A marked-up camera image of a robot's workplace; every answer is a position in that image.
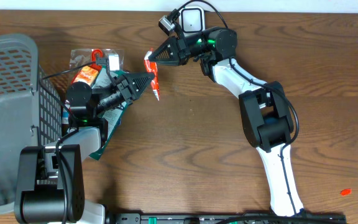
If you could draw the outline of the white barcode scanner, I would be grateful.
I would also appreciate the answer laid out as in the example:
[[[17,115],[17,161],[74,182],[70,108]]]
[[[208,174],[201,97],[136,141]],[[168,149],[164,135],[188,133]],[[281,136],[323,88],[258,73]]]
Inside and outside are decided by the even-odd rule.
[[[186,6],[180,10],[178,18],[185,36],[205,30],[205,16],[203,8],[199,6]]]

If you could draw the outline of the red packaged item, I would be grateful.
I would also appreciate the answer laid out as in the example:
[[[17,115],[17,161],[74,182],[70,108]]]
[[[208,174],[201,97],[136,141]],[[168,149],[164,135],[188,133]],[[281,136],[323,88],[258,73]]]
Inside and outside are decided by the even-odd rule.
[[[69,92],[71,86],[75,82],[86,83],[96,92],[97,88],[93,85],[102,70],[102,66],[96,65],[96,58],[103,57],[107,54],[118,54],[121,69],[117,71],[107,72],[111,80],[115,80],[123,73],[124,51],[114,49],[75,49],[71,51],[70,68],[68,72],[68,86],[66,92]]]

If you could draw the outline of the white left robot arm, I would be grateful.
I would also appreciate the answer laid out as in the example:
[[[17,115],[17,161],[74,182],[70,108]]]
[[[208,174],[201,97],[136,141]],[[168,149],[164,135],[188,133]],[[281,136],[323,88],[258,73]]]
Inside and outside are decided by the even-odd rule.
[[[104,205],[85,199],[82,162],[108,140],[108,121],[101,114],[132,104],[154,78],[149,72],[123,73],[98,88],[70,85],[66,97],[74,130],[21,150],[14,202],[19,223],[115,223]]]

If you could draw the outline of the grey plastic basket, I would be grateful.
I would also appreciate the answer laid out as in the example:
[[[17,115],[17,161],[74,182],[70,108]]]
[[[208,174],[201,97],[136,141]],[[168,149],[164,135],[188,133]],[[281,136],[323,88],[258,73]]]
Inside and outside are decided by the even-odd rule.
[[[0,214],[14,209],[21,150],[62,135],[60,97],[44,76],[30,37],[0,35]]]

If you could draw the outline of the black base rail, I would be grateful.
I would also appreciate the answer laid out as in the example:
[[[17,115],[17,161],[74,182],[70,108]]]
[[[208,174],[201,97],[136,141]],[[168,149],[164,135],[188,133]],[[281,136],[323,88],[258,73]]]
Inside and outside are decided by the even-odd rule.
[[[310,213],[302,209],[300,213],[286,217],[269,212],[245,213],[129,213],[106,212],[105,224],[259,224],[259,223],[331,223],[346,224],[343,214]]]

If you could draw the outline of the small red floor marker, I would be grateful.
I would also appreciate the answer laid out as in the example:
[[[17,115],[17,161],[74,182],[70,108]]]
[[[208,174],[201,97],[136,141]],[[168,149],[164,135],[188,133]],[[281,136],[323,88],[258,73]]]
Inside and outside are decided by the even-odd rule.
[[[352,189],[344,189],[340,192],[342,196],[350,195],[352,193]]]

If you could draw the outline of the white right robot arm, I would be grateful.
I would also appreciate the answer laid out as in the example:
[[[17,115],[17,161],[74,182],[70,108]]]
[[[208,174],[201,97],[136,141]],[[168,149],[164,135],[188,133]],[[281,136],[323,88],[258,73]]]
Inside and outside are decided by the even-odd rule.
[[[163,31],[168,38],[150,55],[150,61],[172,66],[185,65],[191,58],[199,61],[204,75],[239,100],[245,137],[264,164],[273,213],[283,217],[300,214],[303,204],[290,159],[299,120],[282,85],[259,80],[238,64],[234,30],[213,27],[191,35],[179,27]]]

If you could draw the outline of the green packaged item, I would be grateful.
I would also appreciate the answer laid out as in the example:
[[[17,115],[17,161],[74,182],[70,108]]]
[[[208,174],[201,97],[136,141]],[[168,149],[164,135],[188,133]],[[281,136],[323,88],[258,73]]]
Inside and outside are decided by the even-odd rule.
[[[93,85],[93,88],[106,87],[110,83],[111,83],[111,81],[108,77],[106,67],[103,67],[102,70],[100,71],[94,85]],[[108,111],[105,111],[101,115],[101,117],[106,119],[106,121],[108,122],[108,138],[107,138],[106,142],[103,143],[97,151],[95,151],[89,155],[90,158],[97,160],[97,161],[101,158],[101,156],[103,155],[105,149],[107,148],[108,143],[110,142],[116,128],[121,125],[121,118],[122,118],[124,112],[126,111],[127,107],[128,107],[128,104],[126,102],[123,102],[119,106],[117,106],[113,109],[110,109]]]

